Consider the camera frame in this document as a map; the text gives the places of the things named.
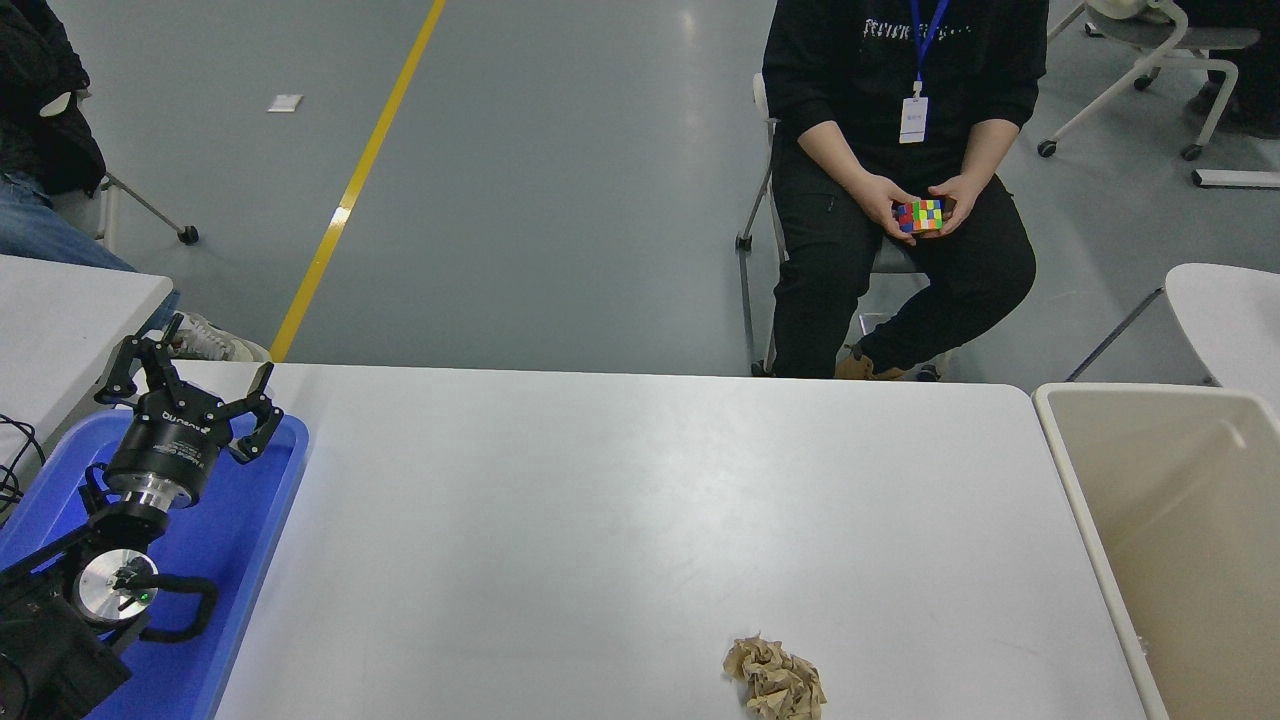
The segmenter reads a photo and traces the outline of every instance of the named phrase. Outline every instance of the hand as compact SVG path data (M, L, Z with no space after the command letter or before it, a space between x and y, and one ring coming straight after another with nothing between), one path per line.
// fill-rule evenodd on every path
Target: hand
M978 196L987 187L987 182L991 181L982 181L980 178L961 173L942 184L931 187L929 195L945 200L942 229L923 233L920 237L946 237L956 232L969 218L969 213L973 211L973 204L978 201Z
M920 199L899 187L893 181L883 176L867 173L852 187L845 188L849 196L858 202L858 206L867 213L873 223L884 228L884 234L900 240L908 245L915 245L915 238L902 232L897 219L893 218L893 204L918 202Z

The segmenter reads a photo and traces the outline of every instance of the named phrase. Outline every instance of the blue lanyard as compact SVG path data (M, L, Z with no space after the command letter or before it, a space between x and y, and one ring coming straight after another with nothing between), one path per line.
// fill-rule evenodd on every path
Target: blue lanyard
M915 38L915 95L919 97L920 88L924 87L924 56L929 54L929 45L938 36L938 27L942 24L942 14L947 12L951 0L938 0L938 9L933 12L933 20L929 22L928 33L924 42L920 42L920 0L911 0L911 37Z

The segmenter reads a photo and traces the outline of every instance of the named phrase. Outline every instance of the chair leg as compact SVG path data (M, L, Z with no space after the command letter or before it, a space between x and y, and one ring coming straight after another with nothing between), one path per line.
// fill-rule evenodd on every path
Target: chair leg
M1144 297L1143 301L1138 304L1137 307L1133 309L1133 313L1129 313L1129 315L1124 320L1121 320L1119 325L1116 325L1116 329L1111 331L1111 334L1108 334L1106 340L1102 341L1102 345L1098 345L1096 348L1093 348L1093 352L1091 352L1089 356L1084 359L1084 363L1080 363L1080 366L1073 370L1071 374L1068 375L1066 380L1064 382L1074 383L1075 379L1079 378L1080 374L1084 373L1084 370L1087 370L1089 365L1092 365L1093 361L1098 359L1100 355L1102 355L1108 347L1111 347L1111 343L1115 342L1117 337L1120 337L1120 333L1123 333L1129 325L1132 325L1133 322L1138 319L1138 315L1142 315L1142 313L1152 302L1155 302L1157 297L1164 295L1164 292L1165 292L1164 287L1157 287L1156 290L1151 291L1151 295Z
M755 202L751 204L751 214L746 217L746 224L742 225L742 232L737 233L737 238L733 242L736 250L751 251L751 225L755 224L755 214L760 211L760 202L764 200L764 193L769 190L769 169L765 165L760 190L755 192Z
M99 197L97 231L93 233L93 240L105 247L108 252L115 252L115 208L119 193L115 186L104 181L99 186Z
M1075 18L1080 17L1080 14L1084 13L1085 5L1087 3L1082 1L1070 13L1068 13L1065 18L1059 20L1057 24L1053 26L1053 29L1048 31L1048 37L1046 42L1053 42L1055 37L1062 35L1062 31L1066 29L1071 23L1074 23Z
M129 195L129 197L132 197L132 199L134 199L134 200L138 201L138 205L142 205L143 208L147 209L148 213L151 213L152 215L155 215L156 218L159 218L160 222L163 222L164 224L166 224L170 228L173 228L173 231L175 233L178 233L178 240L180 240L183 242L183 245L195 245L196 242L198 242L200 234L196 232L195 227L192 227L192 225L182 227L178 223L170 220L169 215L165 215L155 205L147 202L147 200L145 197L142 197L141 195L138 195L132 187L129 187L129 186L124 184L123 182L120 182L120 178L113 176L111 173L106 173L106 182L111 187L118 187L118 188L123 190L124 192L127 192Z
M1076 113L1074 118L1068 120L1065 126L1057 128L1057 132L1050 136L1044 142L1057 143L1057 141L1066 137L1066 135L1071 132L1078 124L1089 119L1094 113L1102 109L1103 105L1110 102L1112 97L1120 95L1121 92L1128 91L1129 87L1133 86L1133 82L1135 79L1151 72L1151 69L1155 68L1158 63L1160 59L1152 55L1148 55L1138 60L1128 73L1125 73L1120 79L1112 83L1111 87L1108 87L1102 95L1094 97L1093 102L1085 105L1084 109Z
M778 356L777 345L774 345L773 332L769 332L769 348L764 354L764 373L768 375L773 374L773 361Z
M1204 127L1201 128L1199 137L1196 138L1196 145L1201 147L1208 145L1210 138L1213 137L1213 131L1217 129L1217 123L1222 119L1222 113L1226 111L1226 104L1231 100L1231 94L1235 92L1235 82L1240 77L1240 69L1235 67L1235 63L1230 60L1203 60L1206 69L1210 70L1222 70L1226 74L1226 79L1222 81L1222 88L1217 92L1217 99L1213 100L1213 108L1210 109L1208 117L1204 118Z

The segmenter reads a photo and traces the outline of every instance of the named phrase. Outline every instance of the jeans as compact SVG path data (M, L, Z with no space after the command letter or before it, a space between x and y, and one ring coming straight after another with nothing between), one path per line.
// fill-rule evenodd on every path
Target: jeans
M26 173L0 173L0 255L137 272L54 213L40 181ZM140 332L163 329L177 307L173 291Z
M963 150L854 147L863 165L908 192L959 174ZM773 291L773 369L785 378L829 378L849 322L870 281L884 231L794 140L774 145L773 188L787 260ZM998 323L1036 279L1036 255L1014 200L992 178L955 234L905 247L929 286L859 341L876 372L909 369Z

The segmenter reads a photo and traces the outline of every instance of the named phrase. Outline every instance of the gray floor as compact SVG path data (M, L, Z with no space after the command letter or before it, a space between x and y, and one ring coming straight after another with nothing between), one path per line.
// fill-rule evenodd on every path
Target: gray floor
M86 111L113 170L205 238L179 246L125 204L120 254L270 343L430 3L54 5L93 76ZM777 277L760 223L749 351L732 238L764 161L748 82L772 9L449 3L288 360L746 374ZM948 379L1061 379L1179 263L1280 272L1280 195L1189 182L1194 167L1280 169L1280 143L1220 135L1178 158L1201 77L1170 70L1036 155L1132 58L1079 28L1050 49L1001 170L1039 277ZM300 111L266 114L283 92L306 95ZM877 282L864 309L891 310L913 283ZM1085 379L1203 375L1158 302Z

